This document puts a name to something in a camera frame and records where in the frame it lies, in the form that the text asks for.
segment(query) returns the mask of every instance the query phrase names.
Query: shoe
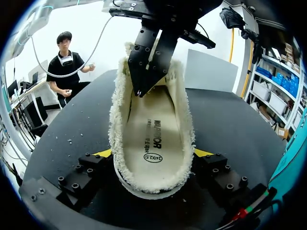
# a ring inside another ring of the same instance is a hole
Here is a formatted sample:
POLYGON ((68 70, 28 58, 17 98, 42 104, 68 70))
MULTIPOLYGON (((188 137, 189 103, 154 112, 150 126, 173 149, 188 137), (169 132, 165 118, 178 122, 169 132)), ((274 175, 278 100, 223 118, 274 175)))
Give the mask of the shoe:
POLYGON ((167 75, 139 98, 126 57, 119 62, 115 85, 109 142, 119 180, 140 198, 174 194, 189 177, 195 147, 182 63, 172 60, 167 75))

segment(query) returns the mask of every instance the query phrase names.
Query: man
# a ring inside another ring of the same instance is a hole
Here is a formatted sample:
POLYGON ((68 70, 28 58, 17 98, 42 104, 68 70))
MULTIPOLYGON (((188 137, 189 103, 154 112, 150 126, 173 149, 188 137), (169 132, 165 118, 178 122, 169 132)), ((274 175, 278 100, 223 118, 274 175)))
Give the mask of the man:
MULTIPOLYGON (((61 33, 57 38, 57 44, 59 47, 58 55, 52 59, 49 64, 48 72, 55 75, 67 75, 78 68, 80 68, 84 61, 78 53, 71 52, 69 45, 71 43, 72 34, 68 31, 61 33)), ((84 66, 81 71, 87 73, 93 71, 95 65, 84 66)), ((49 81, 50 88, 57 93, 59 103, 62 108, 80 92, 90 82, 79 82, 80 78, 78 73, 75 73, 69 77, 56 78, 49 74, 47 75, 47 81, 49 81)))

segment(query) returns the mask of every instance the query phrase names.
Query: yellow pad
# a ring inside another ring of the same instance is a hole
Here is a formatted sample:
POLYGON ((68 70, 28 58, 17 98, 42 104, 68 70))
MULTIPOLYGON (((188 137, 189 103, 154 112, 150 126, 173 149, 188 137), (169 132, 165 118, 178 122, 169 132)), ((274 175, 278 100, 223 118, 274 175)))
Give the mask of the yellow pad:
POLYGON ((202 151, 202 150, 199 150, 199 149, 195 149, 195 154, 198 157, 204 157, 204 156, 207 156, 207 155, 214 155, 213 153, 202 151))
MULTIPOLYGON (((102 151, 102 152, 98 152, 98 153, 95 153, 93 154, 94 156, 96 155, 99 155, 101 157, 108 157, 110 156, 112 153, 111 153, 111 150, 108 149, 108 150, 105 150, 105 151, 102 151)), ((206 151, 202 151, 200 149, 195 149, 195 154, 198 156, 198 157, 204 157, 204 156, 207 156, 207 155, 214 155, 213 153, 210 153, 210 152, 206 152, 206 151)))
POLYGON ((94 155, 94 156, 99 155, 99 156, 101 156, 101 157, 108 157, 108 156, 111 155, 111 150, 108 149, 108 150, 105 150, 105 151, 102 151, 102 152, 95 153, 95 154, 93 154, 93 155, 94 155))

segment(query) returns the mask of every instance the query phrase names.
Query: metal shelving unit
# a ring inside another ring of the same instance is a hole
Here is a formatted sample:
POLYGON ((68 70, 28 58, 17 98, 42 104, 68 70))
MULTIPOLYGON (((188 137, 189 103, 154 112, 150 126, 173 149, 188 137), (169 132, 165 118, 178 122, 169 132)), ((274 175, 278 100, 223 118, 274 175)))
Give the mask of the metal shelving unit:
POLYGON ((290 94, 290 92, 288 92, 286 89, 284 89, 281 85, 277 84, 276 82, 274 82, 272 79, 264 76, 263 74, 261 73, 258 73, 256 71, 256 68, 257 66, 259 65, 259 63, 255 64, 254 67, 253 67, 253 71, 252 71, 252 74, 251 74, 251 79, 250 79, 250 82, 249 82, 249 85, 248 85, 248 90, 247 90, 247 93, 244 97, 244 100, 247 102, 248 100, 248 96, 250 94, 252 94, 254 97, 258 98, 260 101, 262 101, 266 106, 268 106, 280 119, 282 122, 284 122, 285 124, 285 128, 287 129, 290 129, 292 128, 294 131, 296 130, 294 125, 293 125, 293 122, 294 122, 294 119, 296 117, 296 113, 298 111, 299 108, 301 108, 302 110, 303 107, 300 105, 300 98, 302 96, 302 91, 303 91, 303 87, 306 87, 306 84, 304 83, 304 77, 305 77, 305 73, 303 72, 303 63, 302 63, 302 59, 301 59, 301 63, 300 63, 300 73, 297 73, 295 70, 289 68, 287 65, 285 65, 284 63, 272 58, 272 57, 269 57, 269 56, 266 56, 266 55, 262 55, 262 60, 264 62, 267 62, 268 64, 270 65, 273 65, 274 67, 276 68, 279 68, 281 69, 282 71, 288 73, 289 75, 291 74, 294 74, 296 75, 298 78, 299 78, 299 85, 298 85, 298 91, 297 91, 297 95, 296 97, 294 97, 293 95, 290 94), (255 75, 259 76, 259 82, 261 82, 261 80, 263 81, 266 81, 267 83, 271 83, 274 88, 280 92, 282 92, 283 94, 285 94, 290 100, 292 100, 294 102, 294 106, 293 106, 293 109, 292 111, 290 112, 290 115, 288 116, 288 118, 286 119, 285 117, 283 117, 281 114, 278 114, 276 112, 276 110, 269 104, 268 101, 265 101, 263 99, 261 99, 259 96, 257 96, 251 89, 252 89, 252 85, 253 85, 253 82, 254 82, 254 79, 255 79, 255 75))

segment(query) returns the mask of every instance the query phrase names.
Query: black hair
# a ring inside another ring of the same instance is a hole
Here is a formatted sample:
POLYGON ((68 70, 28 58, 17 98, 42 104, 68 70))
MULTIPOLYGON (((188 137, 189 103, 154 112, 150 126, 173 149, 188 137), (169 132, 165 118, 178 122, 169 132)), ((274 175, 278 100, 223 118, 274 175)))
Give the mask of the black hair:
POLYGON ((68 39, 71 41, 72 38, 72 34, 71 32, 65 31, 63 33, 61 33, 58 38, 57 38, 57 44, 59 44, 60 42, 64 41, 65 39, 68 39))

